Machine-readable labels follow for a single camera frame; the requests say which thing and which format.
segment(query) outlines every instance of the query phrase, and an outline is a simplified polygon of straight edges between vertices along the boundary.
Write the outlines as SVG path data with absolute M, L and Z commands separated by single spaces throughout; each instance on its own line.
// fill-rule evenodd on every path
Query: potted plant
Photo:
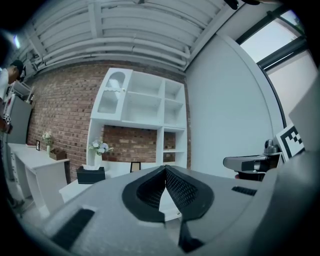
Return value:
M 94 166 L 100 166 L 102 163 L 102 154 L 112 151 L 114 148 L 109 147 L 107 143 L 102 140 L 94 140 L 88 147 L 90 150 L 94 150 Z
M 50 145 L 51 145 L 51 131 L 46 131 L 43 135 L 42 138 L 44 142 L 46 143 L 46 153 L 49 155 L 50 153 Z

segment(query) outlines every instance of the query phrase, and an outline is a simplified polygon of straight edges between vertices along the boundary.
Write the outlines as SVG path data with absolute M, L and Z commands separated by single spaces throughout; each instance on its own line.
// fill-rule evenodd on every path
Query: black cap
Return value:
M 19 70 L 19 76 L 18 79 L 20 78 L 22 74 L 22 70 L 24 69 L 24 64 L 22 63 L 21 60 L 16 59 L 10 66 L 15 66 Z

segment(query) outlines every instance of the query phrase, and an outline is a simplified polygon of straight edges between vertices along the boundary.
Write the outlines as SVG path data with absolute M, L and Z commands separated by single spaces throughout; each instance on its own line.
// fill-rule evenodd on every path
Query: person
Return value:
M 20 79 L 20 75 L 22 74 L 24 68 L 24 64 L 20 60 L 15 60 L 8 68 L 4 68 L 0 72 L 0 132 L 9 134 L 11 132 L 12 126 L 7 124 L 7 122 L 3 119 L 3 107 L 4 107 L 4 99 L 6 96 L 6 92 L 8 87 L 16 80 Z M 2 173 L 0 173 L 0 189 L 3 190 L 3 193 L 6 195 L 9 203 L 13 208 L 17 208 L 21 206 L 24 201 L 17 200 L 12 197 L 9 192 L 8 185 L 6 182 L 5 174 L 4 174 L 4 166 L 2 162 L 2 152 L 0 150 L 0 169 L 2 169 Z

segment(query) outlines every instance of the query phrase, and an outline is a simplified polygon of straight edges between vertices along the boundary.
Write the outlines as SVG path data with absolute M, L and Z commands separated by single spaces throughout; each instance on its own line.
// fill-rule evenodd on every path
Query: red brick wall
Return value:
M 41 148 L 45 149 L 46 145 L 42 142 L 41 136 L 44 132 L 51 131 L 53 148 L 65 150 L 67 158 L 70 159 L 71 181 L 77 178 L 76 169 L 86 163 L 90 115 L 100 84 L 109 68 L 133 69 L 185 84 L 183 75 L 125 61 L 97 61 L 69 65 L 40 73 L 26 81 L 29 86 L 35 87 L 27 141 L 35 143 L 36 140 L 40 140 Z M 187 86 L 185 95 L 188 120 L 187 166 L 190 167 L 190 111 Z M 115 150 L 103 158 L 119 162 L 155 162 L 156 138 L 156 131 L 152 130 L 105 126 L 103 140 Z M 166 134 L 165 142 L 167 147 L 174 147 L 174 136 Z M 168 154 L 164 160 L 169 162 L 174 158 Z

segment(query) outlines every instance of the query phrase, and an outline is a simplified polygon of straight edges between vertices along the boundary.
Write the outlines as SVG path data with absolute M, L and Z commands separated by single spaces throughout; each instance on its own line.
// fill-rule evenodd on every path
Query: black tissue box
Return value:
M 79 184 L 94 184 L 106 179 L 104 167 L 100 167 L 98 170 L 86 170 L 80 166 L 76 170 L 76 176 Z

